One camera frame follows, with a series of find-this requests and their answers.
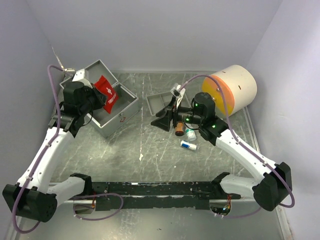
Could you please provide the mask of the red first aid pouch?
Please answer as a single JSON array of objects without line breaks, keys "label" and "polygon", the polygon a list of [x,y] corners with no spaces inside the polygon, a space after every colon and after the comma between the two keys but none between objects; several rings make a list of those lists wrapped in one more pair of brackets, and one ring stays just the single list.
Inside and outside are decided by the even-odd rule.
[{"label": "red first aid pouch", "polygon": [[101,77],[94,84],[94,86],[97,88],[98,91],[100,91],[102,94],[106,96],[106,102],[103,108],[108,114],[111,114],[115,103],[119,99],[119,96],[116,93],[115,89],[112,87],[108,79],[103,75],[101,75]]}]

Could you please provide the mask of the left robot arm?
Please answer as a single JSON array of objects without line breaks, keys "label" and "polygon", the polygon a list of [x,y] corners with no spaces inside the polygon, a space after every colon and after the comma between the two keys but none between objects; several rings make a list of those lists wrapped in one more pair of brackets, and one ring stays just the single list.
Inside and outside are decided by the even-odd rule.
[{"label": "left robot arm", "polygon": [[61,154],[85,125],[85,116],[103,108],[106,99],[92,83],[71,81],[65,85],[63,101],[57,105],[38,153],[17,182],[2,191],[13,219],[19,216],[45,223],[64,201],[93,195],[92,178],[82,173],[73,173],[54,187],[50,181]]}]

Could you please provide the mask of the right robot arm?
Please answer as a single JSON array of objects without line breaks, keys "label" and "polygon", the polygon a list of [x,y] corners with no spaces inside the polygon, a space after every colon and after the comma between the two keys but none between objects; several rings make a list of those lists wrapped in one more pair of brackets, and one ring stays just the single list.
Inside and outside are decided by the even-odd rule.
[{"label": "right robot arm", "polygon": [[206,92],[197,93],[191,107],[179,105],[181,94],[173,92],[171,101],[159,112],[150,124],[163,131],[170,131],[178,123],[196,125],[200,136],[212,145],[227,152],[252,175],[252,178],[236,177],[230,173],[221,175],[212,186],[212,193],[218,199],[228,194],[252,197],[266,211],[283,206],[286,197],[295,198],[292,189],[291,168],[268,159],[244,142],[228,124],[215,113],[215,102]]}]

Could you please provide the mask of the grey divided tray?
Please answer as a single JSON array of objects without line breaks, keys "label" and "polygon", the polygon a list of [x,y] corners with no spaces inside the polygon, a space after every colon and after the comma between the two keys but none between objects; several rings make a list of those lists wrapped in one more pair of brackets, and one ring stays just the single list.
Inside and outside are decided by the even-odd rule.
[{"label": "grey divided tray", "polygon": [[174,95],[170,92],[156,93],[146,96],[146,102],[151,116],[155,116],[160,110],[167,106]]}]

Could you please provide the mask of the orange brown bottle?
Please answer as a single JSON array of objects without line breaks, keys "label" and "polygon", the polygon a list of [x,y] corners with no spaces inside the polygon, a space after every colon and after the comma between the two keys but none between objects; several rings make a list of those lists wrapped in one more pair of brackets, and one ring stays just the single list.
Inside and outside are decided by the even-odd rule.
[{"label": "orange brown bottle", "polygon": [[185,126],[183,122],[178,122],[175,127],[175,135],[181,137],[185,134]]}]

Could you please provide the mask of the white green pill bottle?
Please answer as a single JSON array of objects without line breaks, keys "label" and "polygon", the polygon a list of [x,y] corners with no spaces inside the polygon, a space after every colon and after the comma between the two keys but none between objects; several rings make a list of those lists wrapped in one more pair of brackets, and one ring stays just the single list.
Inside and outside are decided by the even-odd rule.
[{"label": "white green pill bottle", "polygon": [[196,133],[192,129],[187,128],[185,130],[185,134],[186,134],[187,140],[189,142],[193,142],[193,141],[195,141],[197,139]]}]

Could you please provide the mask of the white blue tube bottle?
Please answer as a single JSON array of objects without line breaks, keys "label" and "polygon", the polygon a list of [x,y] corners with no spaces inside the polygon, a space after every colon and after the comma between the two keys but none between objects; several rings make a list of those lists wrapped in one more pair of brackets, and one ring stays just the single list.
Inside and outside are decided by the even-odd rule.
[{"label": "white blue tube bottle", "polygon": [[188,150],[191,150],[191,151],[196,151],[199,149],[199,147],[196,145],[196,144],[193,144],[193,143],[190,143],[190,142],[187,142],[185,140],[182,140],[180,142],[180,146],[184,149],[188,149]]}]

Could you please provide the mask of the grey open storage case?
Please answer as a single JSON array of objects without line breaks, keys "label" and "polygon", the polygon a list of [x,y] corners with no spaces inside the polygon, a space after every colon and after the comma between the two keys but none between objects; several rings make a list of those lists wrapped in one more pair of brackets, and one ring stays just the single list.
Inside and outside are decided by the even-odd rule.
[{"label": "grey open storage case", "polygon": [[64,88],[68,82],[80,81],[86,86],[92,83],[102,94],[106,94],[105,105],[87,114],[90,124],[105,138],[109,137],[139,111],[139,98],[110,72],[99,59],[82,68],[73,77],[60,83]]}]

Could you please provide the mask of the beige cylinder drum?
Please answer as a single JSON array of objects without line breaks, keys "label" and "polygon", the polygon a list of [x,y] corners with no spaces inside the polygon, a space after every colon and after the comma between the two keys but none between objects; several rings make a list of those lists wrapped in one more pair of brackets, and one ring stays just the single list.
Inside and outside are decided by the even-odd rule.
[{"label": "beige cylinder drum", "polygon": [[231,65],[211,75],[218,83],[206,77],[201,90],[209,93],[215,102],[215,112],[226,117],[222,95],[226,100],[228,115],[240,111],[255,99],[257,83],[251,73],[240,65]]}]

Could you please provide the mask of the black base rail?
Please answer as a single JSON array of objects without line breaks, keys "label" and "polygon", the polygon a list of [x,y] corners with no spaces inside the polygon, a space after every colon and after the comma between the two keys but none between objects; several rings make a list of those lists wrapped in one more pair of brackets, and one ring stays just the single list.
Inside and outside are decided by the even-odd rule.
[{"label": "black base rail", "polygon": [[123,209],[194,208],[209,210],[210,202],[226,201],[228,193],[216,181],[93,182],[93,194],[118,194]]}]

